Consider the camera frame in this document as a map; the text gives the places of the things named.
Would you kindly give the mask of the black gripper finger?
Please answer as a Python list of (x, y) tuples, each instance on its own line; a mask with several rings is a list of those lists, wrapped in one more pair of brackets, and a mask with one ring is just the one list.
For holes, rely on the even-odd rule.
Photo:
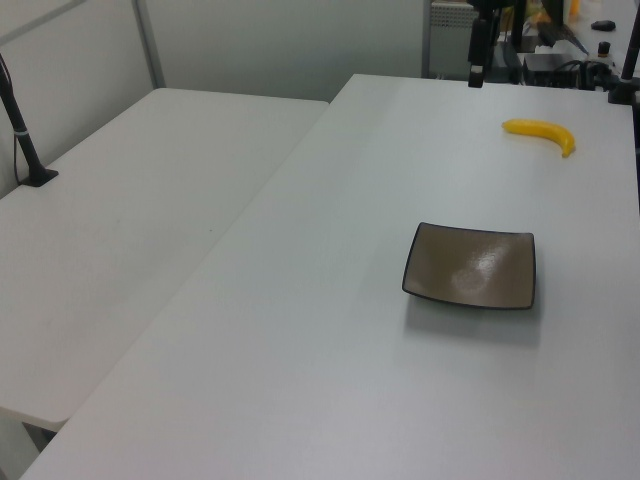
[(470, 88), (481, 88), (483, 85), (487, 49), (488, 21), (477, 18), (472, 25), (468, 51), (468, 62), (470, 63), (468, 86)]
[(501, 11), (494, 10), (488, 19), (489, 24), (489, 37), (487, 55), (492, 56), (500, 35), (500, 23), (501, 23)]

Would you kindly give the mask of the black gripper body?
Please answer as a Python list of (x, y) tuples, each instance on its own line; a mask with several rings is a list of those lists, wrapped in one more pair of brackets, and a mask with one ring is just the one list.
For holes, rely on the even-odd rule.
[(495, 12), (502, 8), (501, 0), (470, 0), (470, 5), (478, 12), (480, 20), (492, 21)]

